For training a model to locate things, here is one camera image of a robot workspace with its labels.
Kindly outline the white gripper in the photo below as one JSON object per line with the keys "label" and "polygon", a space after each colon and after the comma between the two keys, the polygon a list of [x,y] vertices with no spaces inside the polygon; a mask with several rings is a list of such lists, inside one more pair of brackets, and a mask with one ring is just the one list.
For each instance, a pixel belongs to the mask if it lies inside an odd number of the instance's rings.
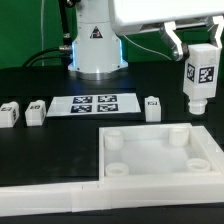
{"label": "white gripper", "polygon": [[189,48],[175,33],[178,28],[206,24],[210,42],[222,48],[224,0],[109,0],[112,29],[119,35],[158,31],[172,50],[175,61],[186,60]]}

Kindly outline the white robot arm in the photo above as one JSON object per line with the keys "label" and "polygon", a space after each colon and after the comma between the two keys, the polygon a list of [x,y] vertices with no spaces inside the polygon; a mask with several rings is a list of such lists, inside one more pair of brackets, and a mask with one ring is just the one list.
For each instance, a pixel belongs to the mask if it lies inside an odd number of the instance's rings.
{"label": "white robot arm", "polygon": [[211,25],[220,43],[221,0],[81,0],[76,4],[77,37],[72,43],[70,73],[87,80],[112,78],[127,67],[120,38],[159,31],[170,46],[173,59],[187,56],[177,37],[180,28]]}

